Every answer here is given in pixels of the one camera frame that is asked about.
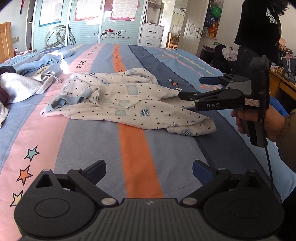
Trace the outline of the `person's right hand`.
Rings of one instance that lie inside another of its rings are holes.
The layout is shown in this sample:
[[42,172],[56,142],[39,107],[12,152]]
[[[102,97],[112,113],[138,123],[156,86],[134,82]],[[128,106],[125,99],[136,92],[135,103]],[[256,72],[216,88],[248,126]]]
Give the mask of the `person's right hand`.
[[[232,117],[236,120],[238,130],[243,135],[246,134],[245,127],[242,121],[257,121],[258,111],[255,109],[246,109],[231,112]],[[281,134],[281,131],[285,125],[285,118],[271,105],[265,113],[264,128],[266,130],[267,138],[275,142]]]

